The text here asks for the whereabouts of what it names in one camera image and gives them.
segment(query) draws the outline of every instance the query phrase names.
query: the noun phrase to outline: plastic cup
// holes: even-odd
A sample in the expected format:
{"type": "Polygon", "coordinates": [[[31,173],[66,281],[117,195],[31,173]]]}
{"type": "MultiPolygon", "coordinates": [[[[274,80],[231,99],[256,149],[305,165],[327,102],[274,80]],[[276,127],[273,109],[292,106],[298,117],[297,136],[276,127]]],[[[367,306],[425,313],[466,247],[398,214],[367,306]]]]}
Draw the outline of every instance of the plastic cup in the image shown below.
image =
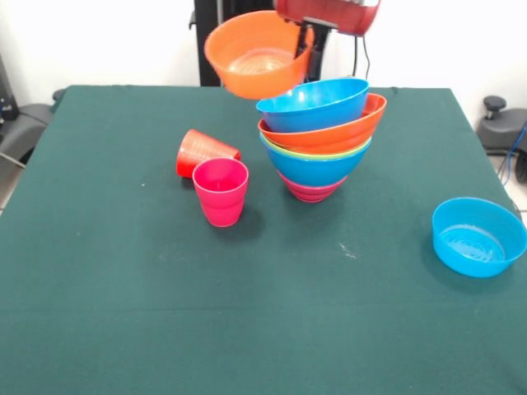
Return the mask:
{"type": "Polygon", "coordinates": [[[232,158],[241,160],[240,151],[224,142],[190,129],[184,135],[175,160],[175,172],[181,177],[192,178],[194,168],[205,160],[232,158]]]}
{"type": "Polygon", "coordinates": [[[216,158],[197,165],[192,180],[207,221],[233,226],[244,208],[249,170],[239,160],[216,158]]]}

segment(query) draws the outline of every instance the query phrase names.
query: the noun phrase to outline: floor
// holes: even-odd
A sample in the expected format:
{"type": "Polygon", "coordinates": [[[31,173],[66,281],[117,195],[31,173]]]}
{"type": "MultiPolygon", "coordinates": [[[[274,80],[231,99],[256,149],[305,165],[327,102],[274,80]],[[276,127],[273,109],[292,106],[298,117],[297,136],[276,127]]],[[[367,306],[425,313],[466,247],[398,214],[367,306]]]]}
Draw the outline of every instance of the floor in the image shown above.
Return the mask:
{"type": "MultiPolygon", "coordinates": [[[[492,167],[494,167],[494,170],[497,172],[500,168],[501,162],[503,161],[503,156],[489,156],[488,159],[491,161],[492,167]]],[[[518,207],[518,210],[520,210],[523,222],[527,226],[527,184],[518,184],[518,182],[516,181],[516,178],[514,176],[514,158],[511,162],[511,168],[512,174],[509,178],[509,181],[505,185],[505,190],[509,194],[511,200],[518,207]]]]}
{"type": "MultiPolygon", "coordinates": [[[[489,156],[489,160],[491,161],[492,166],[497,172],[500,167],[501,161],[503,160],[503,157],[489,156]]],[[[18,180],[22,176],[22,172],[23,170],[20,170],[17,167],[13,166],[9,170],[8,176],[0,182],[0,215],[2,215],[4,208],[9,202],[9,198],[13,194],[13,191],[15,190],[16,185],[18,184],[18,180]]],[[[512,201],[516,204],[518,209],[520,211],[524,211],[521,212],[521,216],[523,218],[524,224],[527,225],[527,184],[520,185],[516,182],[514,170],[509,182],[505,186],[505,190],[511,197],[512,201]]]]}
{"type": "Polygon", "coordinates": [[[9,202],[9,198],[15,191],[18,180],[22,176],[23,170],[13,166],[7,172],[7,175],[0,181],[0,215],[9,202]]]}

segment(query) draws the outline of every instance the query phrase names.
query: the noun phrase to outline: bowl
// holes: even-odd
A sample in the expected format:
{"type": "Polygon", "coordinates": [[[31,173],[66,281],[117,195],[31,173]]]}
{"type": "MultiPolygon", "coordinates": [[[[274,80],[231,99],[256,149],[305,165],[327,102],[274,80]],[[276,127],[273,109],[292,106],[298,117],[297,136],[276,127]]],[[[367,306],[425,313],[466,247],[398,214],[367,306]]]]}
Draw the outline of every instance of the bowl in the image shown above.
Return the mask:
{"type": "Polygon", "coordinates": [[[324,187],[337,183],[355,169],[370,146],[368,143],[359,152],[343,158],[314,160],[296,158],[277,151],[266,142],[262,134],[260,139],[274,167],[293,183],[306,187],[324,187]]]}
{"type": "Polygon", "coordinates": [[[521,221],[504,207],[476,197],[443,202],[432,217],[437,256],[470,277],[492,277],[506,270],[527,247],[521,221]]]}
{"type": "Polygon", "coordinates": [[[306,203],[322,202],[332,195],[338,187],[344,184],[344,181],[347,179],[346,176],[337,183],[326,185],[325,187],[306,187],[305,185],[293,183],[291,180],[285,178],[280,172],[278,172],[278,175],[282,178],[287,189],[289,189],[289,192],[291,192],[298,200],[306,203]]]}
{"type": "Polygon", "coordinates": [[[249,12],[219,25],[205,41],[205,56],[225,88],[259,100],[290,90],[305,79],[314,34],[295,58],[300,27],[275,11],[249,12]]]}
{"type": "Polygon", "coordinates": [[[331,128],[361,117],[368,89],[368,81],[359,78],[309,82],[259,101],[256,109],[274,132],[331,128]]]}
{"type": "Polygon", "coordinates": [[[381,120],[386,103],[383,96],[370,93],[359,119],[310,132],[273,132],[263,119],[260,120],[258,127],[269,141],[289,151],[304,154],[334,154],[351,150],[366,142],[381,120]]]}
{"type": "Polygon", "coordinates": [[[272,142],[270,142],[261,133],[260,133],[260,138],[264,139],[266,144],[268,146],[272,147],[277,152],[281,152],[282,154],[285,154],[285,155],[288,155],[288,156],[294,156],[296,158],[311,159],[311,160],[313,160],[313,159],[319,160],[319,159],[339,159],[339,158],[344,158],[346,156],[350,156],[350,155],[353,155],[353,154],[361,151],[365,146],[370,144],[370,140],[371,140],[371,138],[369,138],[368,140],[363,142],[360,146],[356,146],[355,148],[353,148],[351,150],[348,150],[348,151],[345,151],[345,152],[339,152],[338,154],[301,154],[300,152],[290,151],[290,150],[288,150],[286,148],[283,148],[281,146],[277,146],[276,144],[273,144],[272,142]]]}

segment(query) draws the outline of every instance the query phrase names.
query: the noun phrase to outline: pink bowl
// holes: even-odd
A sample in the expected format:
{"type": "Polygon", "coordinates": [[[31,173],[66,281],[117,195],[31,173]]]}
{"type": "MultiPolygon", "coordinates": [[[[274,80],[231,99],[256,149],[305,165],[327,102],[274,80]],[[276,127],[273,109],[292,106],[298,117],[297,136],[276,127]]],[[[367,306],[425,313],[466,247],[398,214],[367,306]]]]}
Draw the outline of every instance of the pink bowl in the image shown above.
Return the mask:
{"type": "Polygon", "coordinates": [[[346,176],[337,183],[326,185],[325,187],[306,187],[286,179],[280,172],[278,172],[278,175],[280,175],[283,182],[286,184],[289,192],[295,195],[298,200],[306,203],[322,202],[325,198],[329,197],[333,192],[335,192],[338,187],[344,184],[344,181],[347,179],[346,176]]]}

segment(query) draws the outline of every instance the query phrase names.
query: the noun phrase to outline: bowl rim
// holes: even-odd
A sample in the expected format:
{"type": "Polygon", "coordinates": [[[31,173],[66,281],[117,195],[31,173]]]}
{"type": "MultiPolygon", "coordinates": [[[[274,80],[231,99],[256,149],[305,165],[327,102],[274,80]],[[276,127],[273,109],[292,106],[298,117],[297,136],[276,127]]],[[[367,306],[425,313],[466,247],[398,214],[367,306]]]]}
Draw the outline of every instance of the bowl rim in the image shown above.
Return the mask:
{"type": "MultiPolygon", "coordinates": [[[[500,204],[497,204],[495,202],[492,202],[490,200],[483,199],[483,198],[480,198],[480,197],[472,197],[472,196],[453,197],[453,198],[447,199],[444,202],[442,202],[441,204],[439,204],[436,207],[436,209],[434,210],[434,212],[432,214],[432,217],[431,217],[431,227],[432,227],[433,235],[439,236],[441,234],[439,232],[439,230],[437,229],[437,226],[436,226],[436,218],[437,218],[437,215],[438,215],[438,211],[442,207],[444,207],[444,206],[446,206],[448,204],[451,204],[452,202],[459,202],[459,201],[464,201],[464,202],[468,202],[468,201],[483,202],[483,203],[485,203],[485,204],[487,204],[489,206],[493,206],[495,208],[498,208],[501,212],[504,213],[505,216],[508,216],[509,218],[511,218],[513,220],[513,222],[515,222],[516,224],[519,224],[521,226],[522,230],[523,230],[524,247],[521,249],[521,251],[519,253],[517,253],[513,257],[508,258],[506,260],[501,260],[501,261],[492,260],[492,261],[489,261],[489,262],[485,262],[485,264],[489,264],[489,263],[490,264],[504,264],[504,263],[511,264],[516,259],[518,259],[519,257],[521,257],[524,254],[525,250],[527,249],[527,229],[525,228],[525,225],[523,224],[523,222],[517,216],[515,216],[514,213],[511,210],[506,209],[505,207],[503,207],[500,204]]],[[[450,251],[454,251],[455,253],[461,255],[458,251],[456,251],[455,249],[450,247],[447,243],[443,243],[443,245],[445,247],[447,247],[450,251]]],[[[481,261],[479,259],[474,259],[472,257],[467,257],[467,256],[464,256],[464,255],[463,255],[463,257],[468,259],[469,261],[474,262],[474,263],[484,263],[483,261],[481,261]]]]}
{"type": "Polygon", "coordinates": [[[338,188],[342,184],[344,184],[344,182],[347,180],[347,177],[349,177],[349,175],[347,174],[342,179],[337,181],[336,183],[333,183],[333,184],[330,184],[330,185],[325,185],[323,187],[310,187],[309,185],[302,185],[302,184],[299,184],[299,183],[295,183],[294,181],[291,181],[285,175],[280,173],[279,170],[277,170],[277,173],[278,173],[278,175],[280,176],[280,178],[282,179],[282,181],[284,183],[289,183],[294,188],[306,188],[306,189],[309,189],[310,191],[313,191],[313,192],[325,192],[325,189],[328,189],[328,188],[338,188]]]}
{"type": "Polygon", "coordinates": [[[271,97],[271,98],[268,98],[268,99],[261,99],[261,100],[259,100],[258,103],[256,103],[256,109],[260,113],[266,113],[266,114],[286,114],[286,115],[299,114],[299,113],[303,113],[304,111],[311,111],[313,109],[323,109],[323,108],[329,107],[331,105],[337,105],[337,104],[342,103],[342,102],[344,102],[346,100],[350,100],[350,99],[353,99],[353,98],[355,98],[355,97],[357,97],[359,95],[362,95],[365,92],[367,93],[369,91],[369,89],[370,89],[370,82],[368,80],[364,80],[364,79],[358,78],[358,77],[340,77],[340,78],[330,78],[328,80],[307,82],[305,84],[299,84],[297,86],[294,86],[289,91],[287,91],[285,93],[282,93],[281,95],[274,96],[274,97],[271,97]],[[362,81],[362,82],[364,82],[365,86],[360,91],[355,92],[353,95],[347,96],[347,97],[345,97],[343,99],[340,99],[340,100],[332,101],[331,103],[326,103],[325,105],[314,105],[312,107],[308,107],[308,108],[305,108],[305,109],[294,109],[293,111],[287,111],[287,110],[284,110],[284,111],[266,111],[266,110],[263,110],[263,109],[260,108],[261,103],[264,102],[264,101],[274,100],[274,99],[286,96],[286,95],[289,94],[289,92],[294,93],[295,90],[300,89],[300,88],[302,88],[304,86],[307,86],[307,85],[319,85],[319,84],[322,85],[322,84],[326,84],[326,83],[329,83],[329,82],[332,82],[332,81],[350,81],[350,80],[362,81]]]}
{"type": "Polygon", "coordinates": [[[278,146],[277,144],[269,141],[268,138],[265,137],[263,133],[260,134],[260,139],[263,141],[263,143],[272,151],[277,152],[278,154],[282,154],[284,156],[289,156],[297,159],[302,160],[339,160],[339,159],[345,159],[350,156],[354,156],[356,154],[359,154],[363,152],[370,144],[371,139],[373,137],[368,138],[365,142],[363,142],[360,146],[356,146],[352,150],[340,152],[338,154],[303,154],[301,152],[296,151],[289,151],[286,148],[282,148],[281,146],[278,146]]]}
{"type": "MultiPolygon", "coordinates": [[[[224,26],[228,26],[230,24],[234,24],[236,23],[237,21],[239,21],[241,18],[250,18],[253,16],[253,14],[255,13],[258,13],[258,14],[274,14],[274,15],[277,15],[278,17],[280,17],[280,15],[278,14],[278,12],[276,10],[260,10],[260,11],[252,11],[252,12],[246,12],[245,14],[241,14],[241,15],[238,15],[238,16],[234,16],[233,18],[229,19],[228,21],[225,21],[223,22],[222,24],[216,26],[215,29],[217,29],[218,27],[224,27],[224,26]]],[[[214,67],[217,67],[219,70],[222,70],[222,72],[224,73],[232,73],[230,70],[229,70],[229,67],[224,67],[223,65],[221,65],[220,63],[214,61],[211,59],[210,57],[210,39],[211,37],[213,38],[212,36],[212,33],[214,32],[214,30],[211,31],[211,33],[208,35],[208,37],[205,39],[205,44],[203,46],[203,52],[205,54],[205,57],[207,58],[207,60],[214,66],[214,67]]],[[[313,28],[312,27],[309,27],[308,28],[308,31],[306,33],[306,48],[304,49],[304,51],[301,53],[301,55],[303,55],[304,53],[307,53],[307,52],[310,52],[311,49],[313,48],[313,42],[315,40],[315,32],[313,31],[313,28]]],[[[255,74],[255,75],[268,75],[268,74],[271,74],[271,73],[274,73],[274,72],[278,72],[280,70],[282,70],[283,68],[285,67],[289,67],[291,64],[293,64],[298,58],[301,57],[301,55],[297,56],[296,58],[293,58],[291,60],[290,63],[288,64],[284,64],[280,67],[277,67],[277,68],[274,68],[273,70],[269,70],[268,72],[263,72],[263,73],[259,73],[259,74],[255,74]]]]}
{"type": "Polygon", "coordinates": [[[222,195],[222,194],[226,194],[226,193],[233,193],[235,191],[238,191],[238,190],[242,189],[248,182],[249,182],[249,169],[247,168],[247,166],[245,165],[244,162],[242,162],[241,160],[233,159],[233,158],[217,157],[217,158],[207,159],[207,160],[204,160],[203,162],[199,163],[196,167],[194,167],[194,170],[192,170],[192,184],[194,184],[194,187],[195,188],[199,188],[200,190],[205,191],[207,193],[213,193],[215,195],[222,195]],[[198,168],[200,168],[202,165],[208,164],[208,162],[211,162],[213,160],[214,161],[216,161],[216,160],[228,160],[230,162],[236,162],[237,164],[238,163],[241,164],[241,166],[245,170],[244,182],[241,183],[240,185],[238,185],[236,188],[229,189],[228,191],[213,191],[211,189],[207,189],[205,187],[202,187],[198,182],[196,182],[196,178],[195,178],[196,170],[198,168]]]}
{"type": "Polygon", "coordinates": [[[281,132],[274,132],[273,130],[271,130],[271,128],[269,127],[269,125],[267,124],[267,122],[265,122],[265,119],[261,118],[258,122],[258,129],[260,129],[260,131],[264,130],[266,133],[269,133],[270,135],[274,136],[274,135],[288,135],[288,136],[308,136],[309,134],[313,133],[322,133],[322,132],[328,132],[328,131],[333,131],[337,128],[342,128],[342,127],[346,127],[346,126],[352,126],[354,123],[362,123],[364,121],[366,121],[367,119],[377,115],[379,112],[381,111],[384,111],[385,108],[386,108],[386,105],[388,104],[388,100],[383,96],[383,95],[379,95],[377,93],[368,93],[368,96],[366,97],[366,101],[368,100],[368,98],[370,96],[374,96],[374,97],[378,97],[380,98],[381,100],[383,100],[383,103],[382,105],[376,109],[375,111],[372,111],[371,113],[369,113],[368,115],[365,115],[363,117],[360,117],[358,119],[354,119],[353,121],[350,121],[350,122],[347,122],[347,123],[342,123],[340,125],[335,125],[335,126],[330,126],[328,128],[321,128],[321,129],[315,129],[315,130],[309,130],[307,132],[287,132],[287,133],[281,133],[281,132]]]}

